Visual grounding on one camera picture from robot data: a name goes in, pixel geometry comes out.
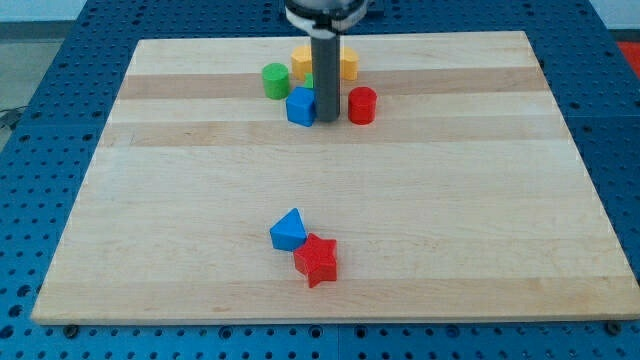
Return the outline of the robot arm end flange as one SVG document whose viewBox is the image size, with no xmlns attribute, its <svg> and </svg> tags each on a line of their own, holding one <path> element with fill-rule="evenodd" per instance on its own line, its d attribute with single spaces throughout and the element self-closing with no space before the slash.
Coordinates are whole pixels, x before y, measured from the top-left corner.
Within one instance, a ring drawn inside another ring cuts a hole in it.
<svg viewBox="0 0 640 360">
<path fill-rule="evenodd" d="M 312 38 L 330 39 L 354 27 L 366 15 L 369 0 L 285 0 L 287 20 Z"/>
</svg>

